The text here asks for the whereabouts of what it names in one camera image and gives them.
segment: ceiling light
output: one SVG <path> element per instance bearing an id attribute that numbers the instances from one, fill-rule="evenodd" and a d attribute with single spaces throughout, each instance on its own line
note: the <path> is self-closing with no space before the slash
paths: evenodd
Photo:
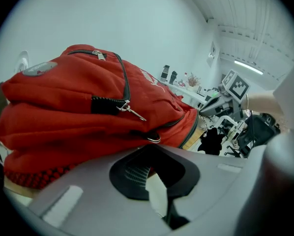
<path id="1" fill-rule="evenodd" d="M 256 72 L 256 73 L 263 74 L 263 72 L 261 72 L 261 71 L 255 69 L 255 68 L 253 68 L 253 67 L 251 67 L 251 66 L 249 66 L 249 65 L 247 65 L 247 64 L 244 64 L 244 63 L 242 63 L 242 62 L 240 62 L 240 61 L 235 60 L 235 63 L 238 64 L 238 65 L 242 65 L 242 66 L 244 66 L 244 67 L 246 67 L 246 68 L 249 68 L 249 69 L 251 69 L 252 71 L 254 71 L 254 72 Z"/>

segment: red backpack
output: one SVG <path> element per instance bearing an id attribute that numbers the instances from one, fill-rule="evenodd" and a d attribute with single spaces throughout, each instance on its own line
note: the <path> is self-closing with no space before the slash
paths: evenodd
<path id="1" fill-rule="evenodd" d="M 2 84 L 5 175 L 43 188 L 75 165 L 150 143 L 182 147 L 198 111 L 119 55 L 74 45 Z"/>

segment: white embroidered logo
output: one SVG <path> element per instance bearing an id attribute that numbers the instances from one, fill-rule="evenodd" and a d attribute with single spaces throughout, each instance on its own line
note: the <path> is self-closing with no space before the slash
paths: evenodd
<path id="1" fill-rule="evenodd" d="M 161 88 L 163 90 L 163 92 L 166 92 L 161 86 L 157 85 L 158 81 L 154 77 L 150 76 L 147 72 L 145 72 L 143 70 L 140 70 L 140 71 L 145 76 L 145 78 L 151 82 L 152 85 L 157 86 L 157 87 Z"/>

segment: zipper pull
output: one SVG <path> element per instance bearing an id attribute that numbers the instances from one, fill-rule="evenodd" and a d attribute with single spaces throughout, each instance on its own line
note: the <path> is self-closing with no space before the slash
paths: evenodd
<path id="1" fill-rule="evenodd" d="M 129 111 L 129 112 L 133 113 L 134 115 L 138 116 L 139 119 L 141 119 L 143 121 L 147 121 L 144 117 L 142 117 L 141 115 L 136 113 L 134 110 L 132 110 L 131 107 L 128 105 L 128 103 L 129 103 L 129 100 L 126 100 L 125 104 L 121 108 L 117 107 L 117 109 L 119 109 L 122 112 Z"/>
<path id="2" fill-rule="evenodd" d="M 100 51 L 94 50 L 94 51 L 92 52 L 92 54 L 96 54 L 96 55 L 98 56 L 98 59 L 106 60 L 106 59 L 104 58 L 102 52 L 100 52 Z"/>

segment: ceiling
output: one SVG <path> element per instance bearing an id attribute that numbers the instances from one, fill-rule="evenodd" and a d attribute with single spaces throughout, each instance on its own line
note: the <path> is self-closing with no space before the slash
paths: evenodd
<path id="1" fill-rule="evenodd" d="M 294 22 L 279 0 L 193 2 L 219 25 L 221 59 L 247 63 L 276 83 L 293 67 Z"/>

